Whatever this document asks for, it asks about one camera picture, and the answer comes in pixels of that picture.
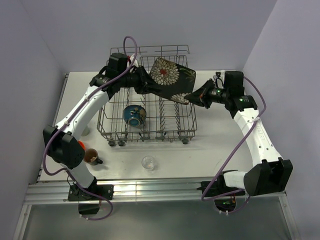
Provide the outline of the grey wire dish rack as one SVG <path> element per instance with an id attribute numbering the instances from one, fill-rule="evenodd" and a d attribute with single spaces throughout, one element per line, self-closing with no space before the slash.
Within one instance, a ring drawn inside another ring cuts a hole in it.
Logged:
<path id="1" fill-rule="evenodd" d="M 157 58 L 188 67 L 190 49 L 187 44 L 138 46 L 137 52 L 137 61 L 147 72 Z M 128 125 L 123 118 L 124 109 L 131 105 L 142 106 L 146 110 L 145 123 L 138 127 Z M 146 141 L 188 144 L 197 130 L 195 106 L 173 102 L 152 93 L 140 95 L 133 88 L 121 88 L 99 110 L 97 130 L 110 147 Z"/>

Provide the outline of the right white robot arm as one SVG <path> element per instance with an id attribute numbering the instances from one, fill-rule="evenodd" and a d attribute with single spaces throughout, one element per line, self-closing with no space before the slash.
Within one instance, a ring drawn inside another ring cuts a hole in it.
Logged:
<path id="1" fill-rule="evenodd" d="M 248 78 L 241 71 L 225 71 L 223 87 L 209 79 L 201 88 L 185 96 L 190 103 L 208 109 L 211 104 L 224 105 L 231 118 L 240 128 L 243 138 L 231 151 L 216 175 L 202 192 L 202 200 L 214 190 L 210 199 L 246 192 L 249 196 L 283 192 L 293 171 L 289 159 L 283 159 L 276 150 L 261 120 L 262 110 L 251 95 L 245 94 L 244 81 Z M 225 170 L 225 167 L 246 143 L 252 159 L 249 171 Z"/>

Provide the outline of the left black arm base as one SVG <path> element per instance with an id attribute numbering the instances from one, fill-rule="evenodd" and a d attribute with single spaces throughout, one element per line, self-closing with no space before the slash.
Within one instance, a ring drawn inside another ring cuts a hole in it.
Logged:
<path id="1" fill-rule="evenodd" d="M 98 184 L 96 179 L 88 188 L 80 186 L 78 183 L 69 183 L 69 192 L 67 201 L 78 202 L 78 213 L 80 217 L 88 221 L 99 221 L 108 218 L 113 212 L 113 204 L 111 200 L 114 195 L 114 185 L 112 184 Z M 109 212 L 105 216 L 94 217 L 105 201 L 109 204 Z"/>

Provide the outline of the clear drinking glass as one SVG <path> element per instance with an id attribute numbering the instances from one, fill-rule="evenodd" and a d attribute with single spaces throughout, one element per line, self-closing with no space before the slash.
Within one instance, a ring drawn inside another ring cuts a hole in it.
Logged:
<path id="1" fill-rule="evenodd" d="M 141 165 L 142 167 L 147 170 L 147 171 L 153 171 L 155 168 L 155 159 L 154 157 L 148 155 L 145 156 L 142 160 L 141 160 Z"/>

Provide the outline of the orange bowl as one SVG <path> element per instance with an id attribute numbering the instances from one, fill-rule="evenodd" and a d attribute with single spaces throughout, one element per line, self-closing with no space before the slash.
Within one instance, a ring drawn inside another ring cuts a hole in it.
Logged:
<path id="1" fill-rule="evenodd" d="M 83 148 L 83 150 L 86 150 L 86 146 L 84 145 L 84 143 L 82 141 L 78 141 L 79 145 Z"/>

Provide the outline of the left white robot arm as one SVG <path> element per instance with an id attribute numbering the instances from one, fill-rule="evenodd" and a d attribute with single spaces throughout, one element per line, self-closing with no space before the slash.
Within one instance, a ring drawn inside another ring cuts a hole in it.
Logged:
<path id="1" fill-rule="evenodd" d="M 122 88 L 134 88 L 138 94 L 154 89 L 151 77 L 137 65 L 137 54 L 113 53 L 99 73 L 92 78 L 84 95 L 64 119 L 43 129 L 44 172 L 53 176 L 67 172 L 79 188 L 79 194 L 91 200 L 98 193 L 97 179 L 84 163 L 85 151 L 79 139 L 98 110 Z"/>

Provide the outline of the aluminium mounting rail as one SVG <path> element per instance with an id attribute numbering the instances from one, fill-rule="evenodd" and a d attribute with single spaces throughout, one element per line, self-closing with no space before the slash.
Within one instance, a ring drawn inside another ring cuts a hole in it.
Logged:
<path id="1" fill-rule="evenodd" d="M 198 190 L 204 177 L 140 180 L 100 180 L 98 185 L 113 185 L 113 203 L 200 200 Z M 28 186 L 24 205 L 69 204 L 67 181 L 48 181 Z"/>

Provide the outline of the pale green cup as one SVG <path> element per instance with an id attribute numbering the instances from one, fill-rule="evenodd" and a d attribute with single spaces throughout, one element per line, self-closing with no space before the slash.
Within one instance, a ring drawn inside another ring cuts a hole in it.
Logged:
<path id="1" fill-rule="evenodd" d="M 86 126 L 86 127 L 84 128 L 84 130 L 82 131 L 81 136 L 82 136 L 82 137 L 85 137 L 85 136 L 87 136 L 89 133 L 90 133 L 90 129 L 89 129 L 88 126 Z"/>

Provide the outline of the blue floral ceramic bowl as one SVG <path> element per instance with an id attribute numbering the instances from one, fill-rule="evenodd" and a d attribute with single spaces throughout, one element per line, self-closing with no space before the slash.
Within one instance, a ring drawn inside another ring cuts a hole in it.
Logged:
<path id="1" fill-rule="evenodd" d="M 123 120 L 131 127 L 139 127 L 145 124 L 146 110 L 141 105 L 129 105 L 123 110 Z"/>

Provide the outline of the dark brown mug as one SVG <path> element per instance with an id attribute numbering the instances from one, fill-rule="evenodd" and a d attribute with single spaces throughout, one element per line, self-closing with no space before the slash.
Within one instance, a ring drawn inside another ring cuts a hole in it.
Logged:
<path id="1" fill-rule="evenodd" d="M 85 151 L 83 161 L 92 166 L 103 164 L 103 161 L 99 158 L 98 152 L 93 148 L 89 148 Z"/>

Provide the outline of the black floral square plate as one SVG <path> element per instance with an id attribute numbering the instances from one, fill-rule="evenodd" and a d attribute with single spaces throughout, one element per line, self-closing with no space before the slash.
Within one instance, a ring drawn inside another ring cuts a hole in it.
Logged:
<path id="1" fill-rule="evenodd" d="M 150 92 L 161 98 L 188 105 L 189 100 L 185 97 L 193 92 L 196 75 L 195 70 L 158 57 L 149 72 L 154 82 Z"/>

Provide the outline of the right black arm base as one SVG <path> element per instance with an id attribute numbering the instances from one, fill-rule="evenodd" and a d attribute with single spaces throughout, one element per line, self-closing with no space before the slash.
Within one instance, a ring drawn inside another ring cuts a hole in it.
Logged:
<path id="1" fill-rule="evenodd" d="M 205 189 L 207 188 L 210 181 L 202 181 L 200 183 L 200 187 L 197 188 L 197 190 L 204 193 Z M 224 193 L 235 191 L 235 187 L 227 187 L 224 183 L 224 180 L 218 178 L 214 184 L 209 188 L 207 194 L 205 195 L 206 198 L 214 197 L 216 195 L 221 195 Z M 236 196 L 243 195 L 243 191 L 229 194 L 228 199 L 215 199 L 214 203 L 216 208 L 219 211 L 226 212 L 226 211 L 233 211 L 236 208 Z"/>

